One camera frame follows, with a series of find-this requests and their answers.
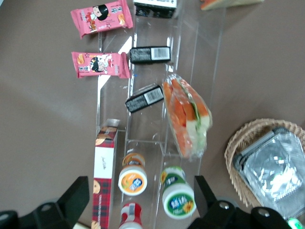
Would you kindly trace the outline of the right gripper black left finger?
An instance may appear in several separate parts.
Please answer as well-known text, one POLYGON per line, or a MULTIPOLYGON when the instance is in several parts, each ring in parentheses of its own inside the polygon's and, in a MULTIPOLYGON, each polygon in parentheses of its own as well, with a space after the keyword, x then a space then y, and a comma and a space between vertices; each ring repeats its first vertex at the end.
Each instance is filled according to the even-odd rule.
POLYGON ((2 229, 72 229, 90 199, 87 176, 78 177, 56 202, 47 202, 22 217, 14 210, 0 213, 2 229))

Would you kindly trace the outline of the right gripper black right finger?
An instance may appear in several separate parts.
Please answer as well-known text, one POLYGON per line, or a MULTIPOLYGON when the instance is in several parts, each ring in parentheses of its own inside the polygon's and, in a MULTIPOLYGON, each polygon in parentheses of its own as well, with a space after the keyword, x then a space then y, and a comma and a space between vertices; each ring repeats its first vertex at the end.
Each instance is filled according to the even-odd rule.
POLYGON ((203 176, 194 177, 194 199, 199 217, 188 229, 289 229, 289 224, 275 210, 252 208, 250 213, 231 202, 217 200, 203 176))

